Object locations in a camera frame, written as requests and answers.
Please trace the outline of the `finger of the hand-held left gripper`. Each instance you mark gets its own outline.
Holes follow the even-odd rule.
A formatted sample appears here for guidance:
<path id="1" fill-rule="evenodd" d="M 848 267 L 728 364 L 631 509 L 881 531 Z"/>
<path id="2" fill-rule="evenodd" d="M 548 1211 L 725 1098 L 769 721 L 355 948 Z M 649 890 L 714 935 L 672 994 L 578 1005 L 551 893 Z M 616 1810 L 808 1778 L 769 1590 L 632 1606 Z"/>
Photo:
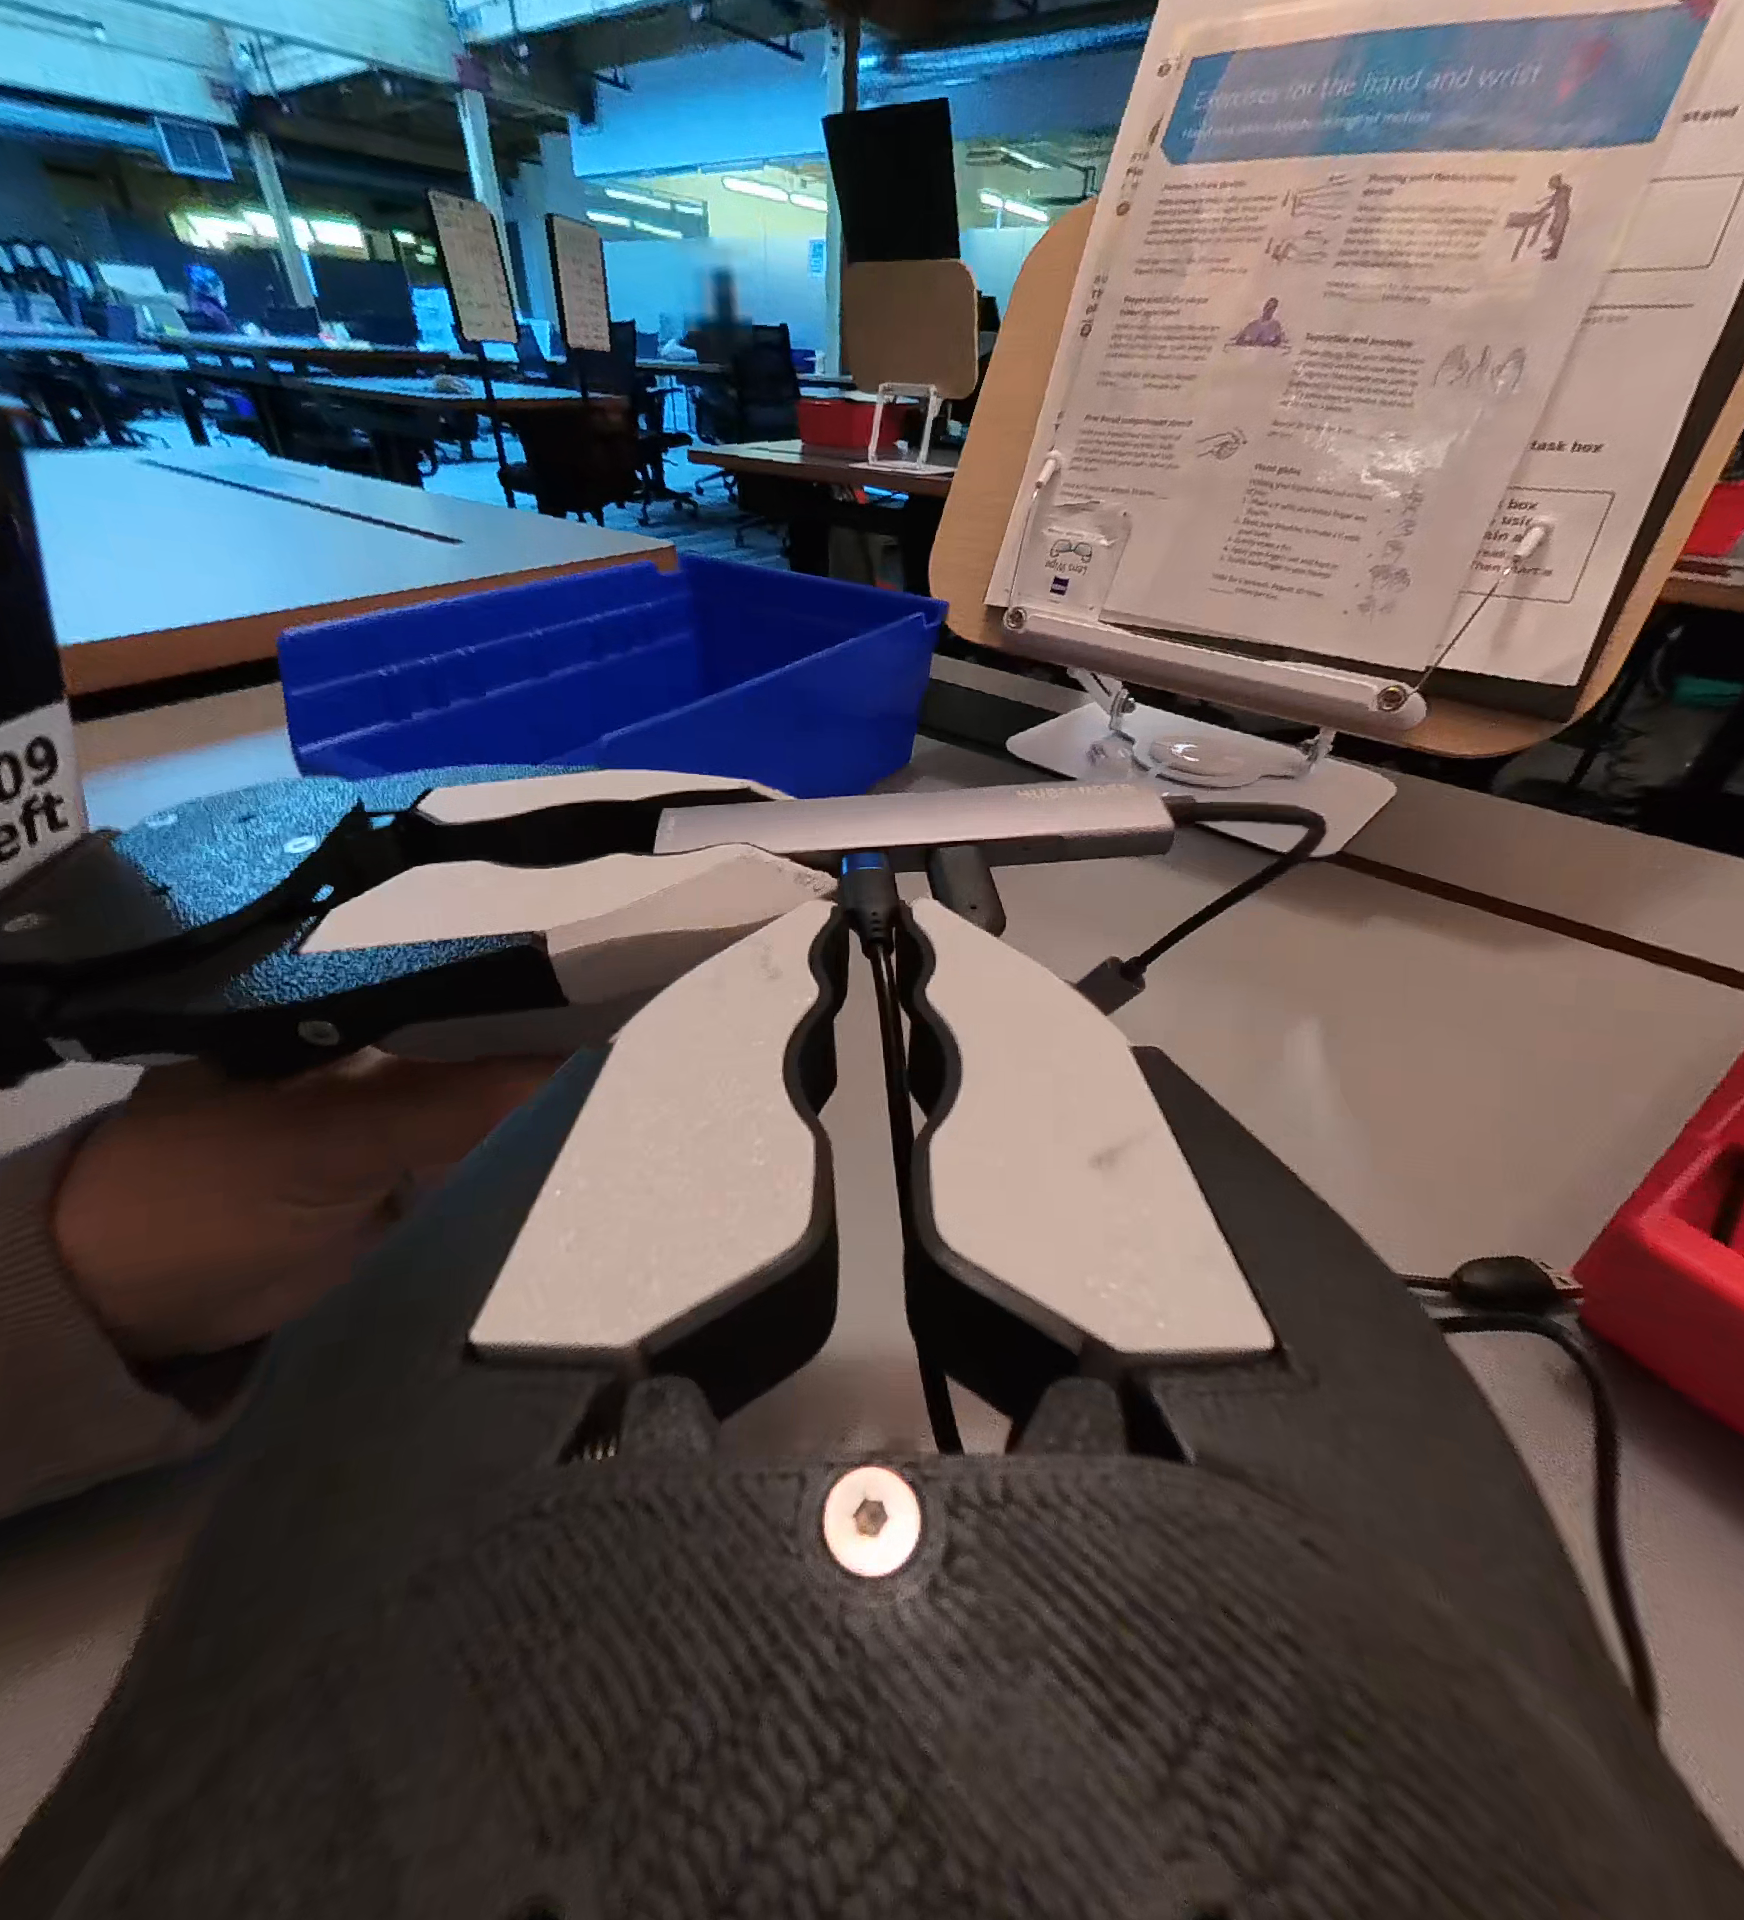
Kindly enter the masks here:
<path id="1" fill-rule="evenodd" d="M 590 770 L 435 785 L 391 818 L 406 859 L 596 859 L 665 854 L 670 811 L 784 804 L 756 781 L 676 771 Z"/>
<path id="2" fill-rule="evenodd" d="M 544 980 L 450 987 L 441 1013 L 398 1021 L 615 1022 L 723 948 L 833 897 L 829 873 L 746 843 L 548 867 L 427 861 L 333 904 L 297 954 L 411 962 L 422 948 L 489 942 L 484 960 L 539 962 Z"/>

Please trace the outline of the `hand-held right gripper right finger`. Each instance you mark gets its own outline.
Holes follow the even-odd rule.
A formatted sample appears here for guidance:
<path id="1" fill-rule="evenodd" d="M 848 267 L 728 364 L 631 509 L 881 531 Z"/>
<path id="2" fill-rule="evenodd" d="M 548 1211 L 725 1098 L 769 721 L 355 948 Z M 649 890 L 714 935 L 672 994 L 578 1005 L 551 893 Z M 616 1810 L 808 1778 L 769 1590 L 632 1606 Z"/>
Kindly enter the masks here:
<path id="1" fill-rule="evenodd" d="M 923 1235 L 948 1274 L 1074 1355 L 1229 1361 L 1275 1338 L 1119 1029 L 935 899 L 917 1009 L 945 1060 Z"/>

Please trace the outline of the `grey USB hub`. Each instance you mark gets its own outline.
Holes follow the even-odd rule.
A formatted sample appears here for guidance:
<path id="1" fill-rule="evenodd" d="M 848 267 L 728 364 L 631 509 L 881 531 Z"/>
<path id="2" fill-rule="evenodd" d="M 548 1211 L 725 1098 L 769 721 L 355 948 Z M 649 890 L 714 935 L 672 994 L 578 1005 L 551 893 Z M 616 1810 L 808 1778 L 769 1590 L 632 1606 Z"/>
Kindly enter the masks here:
<path id="1" fill-rule="evenodd" d="M 672 806 L 658 856 L 751 848 L 839 873 L 850 854 L 884 854 L 921 872 L 941 850 L 979 850 L 993 865 L 1169 852 L 1177 826 L 1163 797 L 1135 783 L 1032 783 L 761 804 Z"/>

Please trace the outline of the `white desk with wooden edge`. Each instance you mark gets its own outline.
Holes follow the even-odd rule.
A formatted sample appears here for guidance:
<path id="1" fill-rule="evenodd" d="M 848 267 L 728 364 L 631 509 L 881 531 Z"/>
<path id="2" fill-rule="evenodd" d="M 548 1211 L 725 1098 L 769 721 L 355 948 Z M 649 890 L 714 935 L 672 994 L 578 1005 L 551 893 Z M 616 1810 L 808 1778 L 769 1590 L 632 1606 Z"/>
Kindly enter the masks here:
<path id="1" fill-rule="evenodd" d="M 226 449 L 22 453 L 69 694 L 272 667 L 283 632 L 668 540 Z"/>

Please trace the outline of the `white printed task sheet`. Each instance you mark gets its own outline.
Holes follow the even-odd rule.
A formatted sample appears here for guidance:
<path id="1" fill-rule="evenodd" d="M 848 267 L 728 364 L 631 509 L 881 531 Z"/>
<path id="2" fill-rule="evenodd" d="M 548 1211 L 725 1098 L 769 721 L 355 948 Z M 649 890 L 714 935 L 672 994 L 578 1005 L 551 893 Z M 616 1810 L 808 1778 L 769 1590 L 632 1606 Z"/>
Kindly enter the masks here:
<path id="1" fill-rule="evenodd" d="M 1656 172 L 1481 545 L 1430 693 L 1556 718 L 1744 369 L 1744 5 L 1718 5 Z"/>

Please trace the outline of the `person's left hand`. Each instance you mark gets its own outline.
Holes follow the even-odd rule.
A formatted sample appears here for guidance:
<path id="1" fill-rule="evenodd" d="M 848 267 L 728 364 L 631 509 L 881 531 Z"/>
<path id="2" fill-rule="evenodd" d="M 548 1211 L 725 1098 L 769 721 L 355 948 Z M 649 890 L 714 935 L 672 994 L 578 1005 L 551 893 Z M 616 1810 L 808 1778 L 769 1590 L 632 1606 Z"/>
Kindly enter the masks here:
<path id="1" fill-rule="evenodd" d="M 277 1083 L 150 1069 L 56 1186 L 69 1284 L 133 1363 L 259 1342 L 342 1284 L 558 1067 L 367 1051 Z"/>

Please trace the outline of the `blue plastic bin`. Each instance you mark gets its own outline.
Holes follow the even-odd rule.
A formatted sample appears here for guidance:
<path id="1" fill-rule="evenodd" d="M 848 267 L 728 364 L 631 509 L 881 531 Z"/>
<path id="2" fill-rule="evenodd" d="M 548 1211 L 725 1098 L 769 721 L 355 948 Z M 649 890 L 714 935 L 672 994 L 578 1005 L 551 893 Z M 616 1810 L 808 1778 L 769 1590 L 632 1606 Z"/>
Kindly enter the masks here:
<path id="1" fill-rule="evenodd" d="M 283 632 L 302 773 L 626 770 L 857 795 L 908 763 L 942 600 L 624 563 Z"/>

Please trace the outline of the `grey USB plug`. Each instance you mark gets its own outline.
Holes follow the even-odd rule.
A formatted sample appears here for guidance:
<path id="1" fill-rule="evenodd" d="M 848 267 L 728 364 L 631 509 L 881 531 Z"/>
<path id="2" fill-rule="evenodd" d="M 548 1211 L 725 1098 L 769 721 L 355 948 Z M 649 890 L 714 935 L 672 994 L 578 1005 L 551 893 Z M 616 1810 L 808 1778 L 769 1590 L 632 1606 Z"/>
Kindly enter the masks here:
<path id="1" fill-rule="evenodd" d="M 1006 930 L 1006 910 L 986 852 L 979 845 L 941 845 L 927 857 L 933 899 L 990 938 Z"/>

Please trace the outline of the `black office chair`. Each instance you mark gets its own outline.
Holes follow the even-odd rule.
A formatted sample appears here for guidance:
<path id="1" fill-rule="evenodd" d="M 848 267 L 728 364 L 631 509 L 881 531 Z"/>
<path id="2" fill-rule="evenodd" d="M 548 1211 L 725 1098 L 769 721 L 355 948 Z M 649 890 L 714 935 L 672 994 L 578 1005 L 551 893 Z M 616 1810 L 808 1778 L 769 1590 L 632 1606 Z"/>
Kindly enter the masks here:
<path id="1" fill-rule="evenodd" d="M 635 323 L 612 322 L 604 352 L 569 350 L 564 371 L 575 381 L 571 401 L 504 421 L 520 456 L 501 461 L 501 493 L 528 497 L 544 517 L 599 526 L 606 509 L 635 509 L 641 525 L 652 507 L 697 514 L 697 498 L 666 484 L 666 453 L 687 448 L 688 436 L 646 419 L 651 390 L 638 373 Z"/>

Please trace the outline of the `small red bin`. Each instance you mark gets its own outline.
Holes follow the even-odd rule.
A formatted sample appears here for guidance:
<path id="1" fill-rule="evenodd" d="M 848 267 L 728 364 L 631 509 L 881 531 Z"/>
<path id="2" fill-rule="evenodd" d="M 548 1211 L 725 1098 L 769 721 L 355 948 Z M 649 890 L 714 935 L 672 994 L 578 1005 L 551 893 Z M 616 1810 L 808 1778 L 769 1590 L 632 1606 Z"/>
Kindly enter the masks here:
<path id="1" fill-rule="evenodd" d="M 803 393 L 796 403 L 801 449 L 850 460 L 900 460 L 917 439 L 921 408 L 863 393 Z"/>

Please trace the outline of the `brown board on stand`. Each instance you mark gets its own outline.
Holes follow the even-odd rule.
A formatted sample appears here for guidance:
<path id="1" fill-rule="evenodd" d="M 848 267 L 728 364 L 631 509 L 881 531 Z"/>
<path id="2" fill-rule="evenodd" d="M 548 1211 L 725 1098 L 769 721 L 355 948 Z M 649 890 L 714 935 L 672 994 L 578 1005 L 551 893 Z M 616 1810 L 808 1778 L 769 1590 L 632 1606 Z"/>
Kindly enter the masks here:
<path id="1" fill-rule="evenodd" d="M 518 347 L 520 329 L 501 226 L 486 205 L 427 190 L 456 336 L 471 345 Z"/>
<path id="2" fill-rule="evenodd" d="M 609 356 L 612 316 L 603 235 L 564 212 L 544 214 L 552 280 L 554 326 L 567 356 Z"/>

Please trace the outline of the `lens wipe packet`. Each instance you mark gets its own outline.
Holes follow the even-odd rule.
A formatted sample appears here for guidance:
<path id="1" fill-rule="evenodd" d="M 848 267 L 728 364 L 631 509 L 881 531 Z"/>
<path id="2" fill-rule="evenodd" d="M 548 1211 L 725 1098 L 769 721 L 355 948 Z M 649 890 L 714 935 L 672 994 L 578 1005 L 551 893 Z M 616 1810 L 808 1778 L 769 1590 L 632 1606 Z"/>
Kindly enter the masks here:
<path id="1" fill-rule="evenodd" d="M 1097 620 L 1131 539 L 1131 512 L 1097 498 L 1043 498 L 1012 564 L 1008 613 Z"/>

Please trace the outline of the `small wooden document stand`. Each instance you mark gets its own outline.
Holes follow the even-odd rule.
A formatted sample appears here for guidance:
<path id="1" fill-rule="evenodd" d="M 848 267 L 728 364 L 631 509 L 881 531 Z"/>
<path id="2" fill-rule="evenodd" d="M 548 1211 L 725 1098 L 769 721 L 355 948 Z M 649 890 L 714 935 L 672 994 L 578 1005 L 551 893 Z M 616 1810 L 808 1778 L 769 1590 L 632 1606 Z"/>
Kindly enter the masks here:
<path id="1" fill-rule="evenodd" d="M 971 269 L 959 257 L 846 265 L 842 347 L 873 406 L 865 464 L 929 473 L 941 416 L 981 387 L 981 297 Z"/>

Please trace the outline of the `black panel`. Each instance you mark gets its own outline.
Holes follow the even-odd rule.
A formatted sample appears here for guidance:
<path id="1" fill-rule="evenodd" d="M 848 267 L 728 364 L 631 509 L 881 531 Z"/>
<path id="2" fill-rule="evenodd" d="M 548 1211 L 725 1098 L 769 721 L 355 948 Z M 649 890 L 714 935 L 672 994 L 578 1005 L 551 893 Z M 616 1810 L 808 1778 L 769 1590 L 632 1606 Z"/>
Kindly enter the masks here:
<path id="1" fill-rule="evenodd" d="M 846 265 L 960 257 L 948 98 L 828 112 L 821 131 Z"/>

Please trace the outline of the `laminated exercise instruction sheet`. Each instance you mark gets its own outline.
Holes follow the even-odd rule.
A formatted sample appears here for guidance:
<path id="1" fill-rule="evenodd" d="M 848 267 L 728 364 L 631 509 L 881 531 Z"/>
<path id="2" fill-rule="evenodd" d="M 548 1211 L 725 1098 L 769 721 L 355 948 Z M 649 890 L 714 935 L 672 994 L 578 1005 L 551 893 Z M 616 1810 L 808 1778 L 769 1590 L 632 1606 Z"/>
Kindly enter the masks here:
<path id="1" fill-rule="evenodd" d="M 1718 5 L 1157 5 L 986 602 L 1402 730 L 1460 632 Z M 1097 620 L 1006 611 L 1043 498 L 1131 512 Z"/>

